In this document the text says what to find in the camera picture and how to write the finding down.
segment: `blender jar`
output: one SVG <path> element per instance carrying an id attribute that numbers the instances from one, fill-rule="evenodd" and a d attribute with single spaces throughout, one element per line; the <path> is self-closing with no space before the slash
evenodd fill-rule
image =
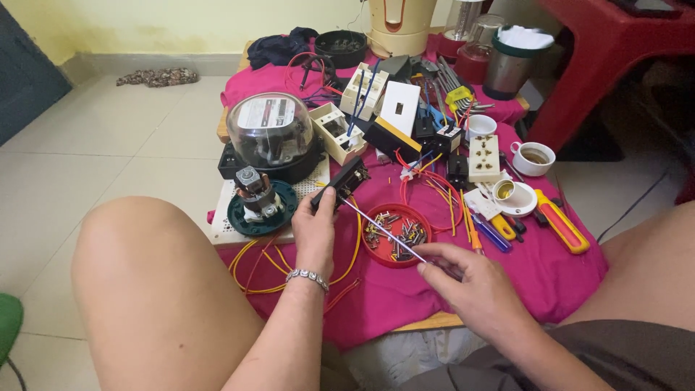
<path id="1" fill-rule="evenodd" d="M 458 50 L 454 72 L 471 84 L 483 84 L 492 51 L 492 37 L 505 20 L 499 15 L 480 15 L 473 24 L 468 42 Z"/>
<path id="2" fill-rule="evenodd" d="M 456 60 L 456 51 L 468 40 L 475 18 L 480 15 L 484 0 L 454 0 L 449 18 L 439 40 L 437 52 L 447 61 Z"/>

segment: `socket outlet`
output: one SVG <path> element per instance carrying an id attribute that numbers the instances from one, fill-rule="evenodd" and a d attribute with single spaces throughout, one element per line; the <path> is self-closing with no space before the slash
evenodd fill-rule
<path id="1" fill-rule="evenodd" d="M 500 148 L 497 136 L 473 137 L 468 154 L 468 181 L 497 182 L 499 178 Z"/>

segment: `red plastic lid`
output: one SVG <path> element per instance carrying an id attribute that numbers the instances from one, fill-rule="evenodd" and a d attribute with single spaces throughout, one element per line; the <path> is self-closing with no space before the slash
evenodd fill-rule
<path id="1" fill-rule="evenodd" d="M 389 212 L 391 215 L 397 214 L 401 216 L 400 219 L 391 223 L 391 232 L 394 235 L 400 235 L 402 233 L 403 225 L 405 224 L 405 219 L 407 218 L 410 221 L 415 221 L 417 223 L 422 224 L 423 228 L 425 229 L 425 232 L 427 233 L 425 243 L 429 243 L 432 240 L 432 227 L 430 226 L 430 223 L 428 223 L 427 219 L 415 209 L 404 204 L 383 204 L 367 212 L 367 216 L 374 219 L 376 218 L 376 216 L 384 212 Z M 367 241 L 367 239 L 365 238 L 366 234 L 364 232 L 364 230 L 367 228 L 367 225 L 369 224 L 369 221 L 367 221 L 366 219 L 362 222 L 362 243 L 366 247 L 372 259 L 374 259 L 376 262 L 379 262 L 380 264 L 386 267 L 390 267 L 392 269 L 404 269 L 407 267 L 415 266 L 419 262 L 422 262 L 415 257 L 412 257 L 412 259 L 410 260 L 401 262 L 396 262 L 393 259 L 391 259 L 393 244 L 389 243 L 389 241 L 385 237 L 379 238 L 379 243 L 376 244 L 376 248 L 370 248 L 370 246 L 374 246 L 374 244 Z"/>

